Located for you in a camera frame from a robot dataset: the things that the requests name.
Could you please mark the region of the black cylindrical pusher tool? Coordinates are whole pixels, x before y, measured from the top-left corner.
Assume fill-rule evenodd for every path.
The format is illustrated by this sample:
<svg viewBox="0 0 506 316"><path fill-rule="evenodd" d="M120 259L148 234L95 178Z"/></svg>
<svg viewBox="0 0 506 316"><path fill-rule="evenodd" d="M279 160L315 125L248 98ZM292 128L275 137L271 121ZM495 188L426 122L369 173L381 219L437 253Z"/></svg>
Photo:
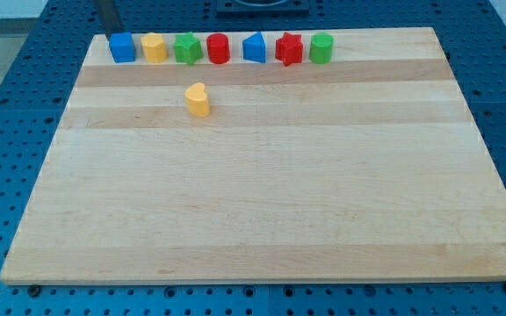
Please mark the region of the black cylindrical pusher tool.
<svg viewBox="0 0 506 316"><path fill-rule="evenodd" d="M93 3L107 39L114 33L124 32L125 28L114 0L93 0Z"/></svg>

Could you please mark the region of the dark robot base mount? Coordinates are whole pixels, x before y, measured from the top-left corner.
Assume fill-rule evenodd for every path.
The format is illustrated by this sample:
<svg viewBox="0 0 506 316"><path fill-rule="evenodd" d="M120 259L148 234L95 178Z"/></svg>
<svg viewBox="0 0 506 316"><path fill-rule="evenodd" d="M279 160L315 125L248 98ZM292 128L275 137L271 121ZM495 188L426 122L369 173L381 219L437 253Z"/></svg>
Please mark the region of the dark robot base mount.
<svg viewBox="0 0 506 316"><path fill-rule="evenodd" d="M215 0L218 14L309 13L311 0Z"/></svg>

